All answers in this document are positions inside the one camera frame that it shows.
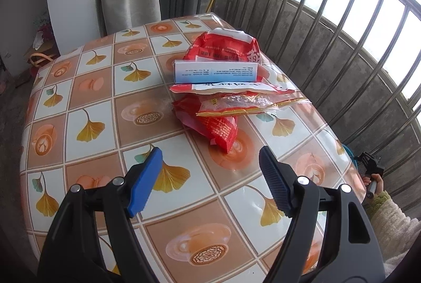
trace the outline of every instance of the beige jacket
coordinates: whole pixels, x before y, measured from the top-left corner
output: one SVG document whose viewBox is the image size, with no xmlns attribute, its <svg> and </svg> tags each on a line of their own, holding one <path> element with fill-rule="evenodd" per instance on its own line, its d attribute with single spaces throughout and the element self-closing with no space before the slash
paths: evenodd
<svg viewBox="0 0 421 283">
<path fill-rule="evenodd" d="M 366 210 L 377 237 L 388 276 L 402 261 L 421 230 L 421 222 L 406 216 L 386 191 Z"/>
</svg>

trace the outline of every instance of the metal window bars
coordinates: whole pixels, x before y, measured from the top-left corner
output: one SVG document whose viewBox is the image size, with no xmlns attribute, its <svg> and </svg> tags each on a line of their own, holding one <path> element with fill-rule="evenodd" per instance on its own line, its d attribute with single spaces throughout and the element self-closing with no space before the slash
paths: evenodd
<svg viewBox="0 0 421 283">
<path fill-rule="evenodd" d="M 226 8 L 226 13 L 225 15 L 228 13 L 229 7 L 228 4 L 231 0 L 227 0 L 227 6 Z M 232 8 L 234 10 L 234 13 L 232 13 L 232 18 L 235 20 L 236 19 L 236 14 L 238 9 L 240 9 L 239 2 L 240 0 L 233 0 L 235 1 L 235 6 Z M 252 24 L 254 25 L 258 25 L 258 31 L 257 31 L 257 37 L 260 38 L 262 35 L 262 29 L 266 23 L 266 19 L 268 17 L 269 14 L 269 9 L 271 6 L 271 3 L 273 0 L 268 0 L 267 4 L 264 8 L 264 13 L 262 13 L 262 15 L 260 15 L 258 17 L 258 21 L 255 21 L 255 15 L 256 15 L 256 10 L 258 9 L 259 6 L 259 1 L 260 0 L 254 0 L 253 3 L 253 7 L 251 8 L 251 13 L 250 16 L 248 18 L 248 23 L 247 26 L 245 28 L 246 32 L 250 31 L 250 27 Z M 279 23 L 283 17 L 283 13 L 285 11 L 285 7 L 287 3 L 291 3 L 295 6 L 297 6 L 295 15 L 292 19 L 292 22 L 288 28 L 288 31 L 286 33 L 286 36 L 281 44 L 281 47 L 277 53 L 277 55 L 273 58 L 274 62 L 278 62 L 279 59 L 282 57 L 283 53 L 285 52 L 285 49 L 288 45 L 288 42 L 292 36 L 292 33 L 294 32 L 294 29 L 297 25 L 298 19 L 300 18 L 300 14 L 303 11 L 303 9 L 308 9 L 304 6 L 306 0 L 300 0 L 298 6 L 296 5 L 294 0 L 282 0 L 281 6 L 278 10 L 278 13 L 276 15 L 275 21 L 273 22 L 272 28 L 270 29 L 269 32 L 269 36 L 268 39 L 266 41 L 266 43 L 264 45 L 260 45 L 260 47 L 264 50 L 264 52 L 267 52 L 268 49 L 270 48 L 270 45 L 273 41 L 273 38 L 277 32 L 277 28 L 279 26 Z M 367 37 L 374 25 L 374 22 L 378 16 L 378 13 L 383 5 L 384 0 L 378 0 L 377 5 L 373 11 L 372 17 L 367 25 L 367 27 L 365 28 L 365 31 L 363 32 L 363 34 L 361 35 L 361 38 L 358 42 L 353 41 L 348 35 L 346 35 L 342 28 L 344 26 L 344 23 L 348 17 L 348 14 L 352 8 L 352 5 L 354 3 L 355 0 L 349 0 L 348 5 L 342 15 L 342 18 L 340 19 L 340 22 L 338 23 L 337 26 L 331 24 L 331 29 L 333 31 L 333 35 L 330 38 L 330 41 L 328 42 L 327 46 L 324 48 L 321 57 L 318 59 L 317 63 L 315 64 L 314 68 L 312 69 L 311 73 L 309 74 L 308 78 L 305 80 L 304 84 L 302 85 L 301 89 L 305 90 L 310 84 L 311 81 L 314 79 L 314 77 L 317 75 L 321 65 L 323 64 L 323 62 L 325 61 L 325 59 L 329 56 L 330 51 L 333 48 L 333 45 L 336 41 L 336 39 L 338 37 L 343 38 L 345 40 L 351 40 L 351 43 L 354 42 L 355 43 L 355 47 L 354 50 L 352 51 L 351 55 L 348 57 L 348 59 L 346 60 L 344 66 L 340 69 L 339 73 L 336 75 L 336 77 L 333 79 L 333 81 L 329 84 L 329 86 L 326 88 L 326 90 L 321 94 L 320 98 L 314 103 L 315 107 L 318 108 L 321 106 L 321 104 L 329 97 L 329 95 L 332 93 L 332 91 L 334 90 L 334 88 L 336 87 L 336 85 L 343 79 L 344 75 L 347 73 L 347 71 L 349 70 L 349 68 L 351 67 L 353 61 L 357 58 L 357 56 L 367 56 L 367 52 L 363 49 L 364 43 L 367 40 Z M 403 80 L 401 81 L 401 83 L 399 85 L 396 85 L 394 83 L 394 81 L 389 77 L 389 75 L 387 74 L 387 72 L 385 72 L 383 69 L 383 65 L 385 64 L 386 60 L 388 59 L 400 33 L 401 30 L 403 28 L 403 25 L 406 21 L 406 18 L 408 16 L 409 12 L 412 12 L 418 19 L 421 20 L 421 5 L 416 1 L 416 0 L 399 0 L 404 6 L 405 6 L 405 10 L 403 12 L 403 15 L 401 17 L 401 21 L 395 31 L 395 34 L 392 38 L 392 40 L 389 43 L 389 46 L 387 47 L 385 53 L 383 54 L 383 56 L 381 57 L 381 59 L 376 62 L 373 58 L 371 58 L 369 55 L 368 57 L 371 58 L 371 63 L 373 63 L 373 70 L 372 73 L 369 75 L 369 77 L 363 82 L 363 84 L 357 89 L 357 91 L 355 92 L 355 94 L 352 96 L 352 98 L 340 109 L 340 111 L 330 120 L 329 124 L 333 125 L 334 123 L 336 123 L 338 120 L 340 120 L 345 114 L 346 112 L 349 111 L 349 109 L 355 104 L 355 102 L 361 97 L 361 95 L 365 92 L 365 90 L 367 89 L 367 87 L 372 83 L 372 81 L 380 76 L 383 80 L 386 78 L 388 84 L 386 85 L 387 87 L 389 87 L 390 89 L 390 97 L 383 102 L 383 104 L 381 104 L 381 106 L 376 110 L 376 112 L 369 117 L 369 119 L 367 121 L 365 121 L 357 130 L 353 131 L 352 134 L 350 136 L 348 136 L 345 140 L 345 144 L 349 144 L 350 142 L 354 141 L 358 136 L 360 136 L 363 132 L 365 132 L 370 125 L 372 125 L 383 113 L 384 111 L 387 109 L 388 106 L 390 106 L 390 104 L 397 100 L 399 102 L 399 104 L 401 105 L 401 107 L 404 110 L 404 113 L 408 116 L 406 121 L 403 123 L 403 125 L 399 128 L 397 128 L 396 130 L 393 130 L 393 132 L 391 132 L 389 134 L 388 137 L 386 137 L 386 139 L 384 139 L 383 141 L 381 141 L 380 144 L 375 145 L 372 149 L 372 151 L 374 151 L 374 153 L 378 153 L 379 151 L 381 151 L 382 149 L 384 149 L 388 144 L 390 144 L 390 142 L 392 142 L 404 129 L 405 127 L 407 127 L 408 125 L 412 125 L 413 128 L 416 128 L 418 131 L 418 133 L 416 133 L 418 135 L 418 139 L 419 142 L 421 143 L 421 131 L 419 129 L 419 125 L 417 124 L 417 122 L 415 121 L 418 113 L 421 110 L 421 107 L 417 107 L 414 111 L 412 110 L 414 105 L 418 102 L 418 100 L 421 99 L 421 85 L 416 89 L 416 91 L 412 94 L 412 96 L 409 99 L 406 99 L 403 94 L 402 91 L 404 89 L 404 87 L 406 86 L 406 84 L 408 83 L 408 81 L 411 79 L 412 75 L 414 74 L 417 66 L 420 64 L 421 62 L 421 51 L 419 53 L 419 55 L 416 57 L 412 67 L 409 69 L 408 73 L 405 75 L 405 77 L 403 78 Z M 323 14 L 323 10 L 326 6 L 327 0 L 322 0 L 321 5 L 319 7 L 319 10 L 317 11 L 317 13 L 314 16 L 314 21 L 304 39 L 304 42 L 302 43 L 298 53 L 296 54 L 295 58 L 292 61 L 292 64 L 290 66 L 290 68 L 288 68 L 287 70 L 287 74 L 290 75 L 292 73 L 292 71 L 296 68 L 300 58 L 302 57 L 302 55 L 306 52 L 306 50 L 308 49 L 309 43 L 311 41 L 311 37 L 313 36 L 315 27 L 318 25 L 318 23 L 320 22 L 320 20 L 322 19 L 322 14 Z M 244 0 L 244 4 L 243 7 L 240 9 L 241 13 L 239 15 L 239 24 L 238 26 L 241 27 L 245 18 L 245 14 L 246 14 L 246 10 L 248 9 L 248 4 L 249 4 L 249 0 Z M 395 171 L 397 168 L 399 168 L 400 166 L 402 166 L 403 164 L 405 164 L 407 161 L 409 161 L 411 158 L 413 158 L 415 156 L 415 154 L 421 149 L 421 144 L 419 146 L 417 146 L 415 149 L 413 149 L 409 154 L 405 154 L 403 155 L 400 159 L 398 159 L 394 164 L 392 164 L 390 167 L 388 167 L 385 171 L 385 176 L 390 175 L 393 171 Z M 411 180 L 411 182 L 408 182 L 406 187 L 409 187 L 410 185 L 414 184 L 413 181 Z M 399 192 L 402 191 L 402 188 L 399 188 L 397 190 L 395 190 L 393 193 L 397 194 Z"/>
</svg>

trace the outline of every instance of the ginkgo leaf pattern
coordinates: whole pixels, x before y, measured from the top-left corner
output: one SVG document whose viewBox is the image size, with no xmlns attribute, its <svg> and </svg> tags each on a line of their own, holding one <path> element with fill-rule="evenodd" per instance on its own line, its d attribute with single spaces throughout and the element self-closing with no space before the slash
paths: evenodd
<svg viewBox="0 0 421 283">
<path fill-rule="evenodd" d="M 137 163 L 143 163 L 144 161 L 146 161 L 146 159 L 148 158 L 148 156 L 151 153 L 151 151 L 152 151 L 152 145 L 149 144 L 149 150 L 146 153 L 142 153 L 140 155 L 136 155 L 134 157 L 135 161 Z"/>
<path fill-rule="evenodd" d="M 163 47 L 166 47 L 166 48 L 172 48 L 172 47 L 177 47 L 177 46 L 179 46 L 180 44 L 182 44 L 182 42 L 181 41 L 172 41 L 172 40 L 169 40 L 168 38 L 166 38 L 165 36 L 162 36 L 163 38 L 165 38 L 166 40 L 167 40 L 167 42 L 165 42 L 162 46 Z"/>
<path fill-rule="evenodd" d="M 34 186 L 34 189 L 38 193 L 43 192 L 43 185 L 41 184 L 41 176 L 39 177 L 39 179 L 32 179 L 32 185 Z"/>
<path fill-rule="evenodd" d="M 294 131 L 295 122 L 290 119 L 275 118 L 275 125 L 272 129 L 272 135 L 277 137 L 286 137 Z"/>
<path fill-rule="evenodd" d="M 41 178 L 44 181 L 44 189 L 41 183 Z M 34 189 L 42 193 L 44 190 L 44 194 L 41 199 L 38 200 L 37 204 L 35 205 L 36 209 L 42 213 L 43 216 L 54 216 L 54 214 L 58 211 L 58 202 L 54 199 L 54 197 L 48 195 L 47 193 L 47 186 L 46 186 L 46 179 L 44 177 L 44 173 L 41 172 L 41 176 L 39 179 L 32 179 L 32 184 Z"/>
<path fill-rule="evenodd" d="M 48 96 L 52 95 L 52 97 L 45 100 L 44 106 L 46 107 L 56 106 L 60 101 L 63 100 L 63 96 L 60 94 L 57 94 L 57 85 L 54 85 L 53 88 L 48 89 L 46 93 Z"/>
<path fill-rule="evenodd" d="M 133 31 L 132 29 L 124 30 L 122 32 L 124 32 L 124 34 L 122 34 L 122 36 L 125 36 L 125 37 L 130 37 L 130 36 L 140 34 L 140 31 Z"/>
<path fill-rule="evenodd" d="M 278 75 L 276 76 L 276 81 L 280 83 L 285 83 L 288 82 L 288 77 L 285 74 L 278 73 Z"/>
<path fill-rule="evenodd" d="M 333 138 L 333 140 L 335 141 L 335 146 L 336 146 L 336 152 L 338 155 L 343 155 L 346 151 L 345 148 L 342 146 L 342 143 L 340 142 L 339 139 L 337 139 L 334 135 L 332 135 L 327 129 L 325 129 L 325 131 L 329 134 L 329 136 L 331 136 Z"/>
<path fill-rule="evenodd" d="M 106 55 L 98 55 L 96 51 L 92 50 L 95 53 L 95 56 L 90 59 L 86 64 L 97 64 L 100 63 L 102 60 L 106 59 Z"/>
<path fill-rule="evenodd" d="M 120 270 L 118 269 L 117 264 L 114 265 L 114 269 L 111 270 L 111 272 L 116 273 L 117 275 L 121 275 L 120 274 Z"/>
<path fill-rule="evenodd" d="M 134 62 L 131 62 L 128 66 L 121 67 L 121 70 L 123 72 L 132 71 L 133 70 L 132 64 L 135 67 L 134 72 L 127 75 L 124 78 L 124 81 L 131 81 L 131 82 L 142 81 L 142 80 L 146 79 L 148 76 L 151 75 L 151 72 L 149 70 L 138 69 Z"/>
<path fill-rule="evenodd" d="M 90 142 L 92 139 L 96 139 L 102 131 L 105 129 L 105 124 L 101 122 L 92 122 L 89 119 L 89 114 L 85 109 L 82 109 L 86 113 L 88 121 L 85 127 L 77 135 L 77 140 L 81 142 Z"/>
<path fill-rule="evenodd" d="M 253 189 L 254 191 L 258 192 L 258 194 L 263 198 L 264 200 L 264 208 L 262 212 L 262 217 L 260 218 L 260 226 L 265 227 L 272 224 L 276 224 L 281 220 L 283 216 L 285 216 L 285 213 L 280 211 L 278 207 L 276 206 L 274 199 L 269 199 L 266 196 L 260 192 L 257 188 L 254 188 L 253 186 L 249 186 L 248 184 L 246 187 L 249 187 Z"/>
<path fill-rule="evenodd" d="M 259 113 L 256 115 L 262 122 L 271 122 L 273 117 L 267 113 Z"/>
<path fill-rule="evenodd" d="M 342 143 L 339 141 L 339 139 L 335 139 L 336 142 L 336 152 L 338 155 L 343 155 L 345 153 L 345 148 L 342 146 Z"/>
<path fill-rule="evenodd" d="M 162 169 L 159 172 L 153 190 L 161 190 L 164 193 L 172 192 L 173 189 L 180 189 L 190 178 L 190 170 L 183 167 L 175 167 L 162 162 Z"/>
<path fill-rule="evenodd" d="M 35 82 L 34 82 L 34 87 L 35 87 L 35 86 L 37 86 L 37 85 L 41 82 L 41 80 L 43 80 L 43 78 L 44 78 L 44 77 L 39 76 L 39 75 L 37 74 L 37 78 L 35 79 Z"/>
<path fill-rule="evenodd" d="M 183 24 L 186 24 L 186 28 L 190 28 L 190 29 L 197 29 L 197 28 L 200 28 L 201 27 L 201 25 L 193 24 L 193 23 L 191 23 L 189 21 L 182 21 L 182 23 Z"/>
<path fill-rule="evenodd" d="M 130 65 L 121 67 L 123 72 L 131 72 L 134 68 Z"/>
<path fill-rule="evenodd" d="M 112 252 L 112 247 L 110 244 L 107 243 L 107 241 L 102 238 L 101 236 L 99 236 L 99 238 L 104 242 L 105 245 L 107 245 L 107 247 L 111 250 Z M 111 272 L 116 273 L 117 275 L 121 275 L 120 274 L 120 270 L 118 269 L 117 263 L 115 263 L 114 268 L 111 270 Z"/>
</svg>

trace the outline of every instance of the tablecloth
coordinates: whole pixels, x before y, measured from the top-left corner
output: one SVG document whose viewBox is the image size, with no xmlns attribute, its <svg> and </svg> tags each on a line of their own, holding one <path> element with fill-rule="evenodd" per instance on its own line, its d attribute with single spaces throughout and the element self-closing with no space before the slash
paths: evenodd
<svg viewBox="0 0 421 283">
<path fill-rule="evenodd" d="M 311 104 L 242 116 L 225 154 L 174 116 L 175 59 L 197 36 L 232 28 L 213 13 L 127 29 L 91 41 L 41 68 L 29 99 L 20 182 L 27 233 L 39 257 L 67 190 L 105 185 L 163 151 L 164 184 L 132 219 L 160 282 L 261 282 L 290 224 L 276 208 L 258 165 L 269 145 L 278 160 L 316 184 L 365 188 L 340 141 Z M 268 81 L 297 89 L 262 54 Z M 304 271 L 317 261 L 325 227 L 319 212 Z M 108 270 L 117 271 L 102 213 L 96 213 Z"/>
</svg>

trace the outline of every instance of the red snack package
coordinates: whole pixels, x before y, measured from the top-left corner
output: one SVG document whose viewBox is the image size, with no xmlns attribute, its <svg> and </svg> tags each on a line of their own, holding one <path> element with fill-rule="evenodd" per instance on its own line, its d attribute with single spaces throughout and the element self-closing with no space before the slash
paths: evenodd
<svg viewBox="0 0 421 283">
<path fill-rule="evenodd" d="M 173 102 L 174 113 L 185 125 L 210 139 L 210 144 L 219 145 L 228 153 L 237 138 L 237 117 L 197 117 L 201 101 L 195 94 L 186 94 Z"/>
<path fill-rule="evenodd" d="M 197 57 L 260 63 L 260 49 L 257 40 L 244 31 L 216 28 L 196 38 L 183 59 L 197 61 Z"/>
</svg>

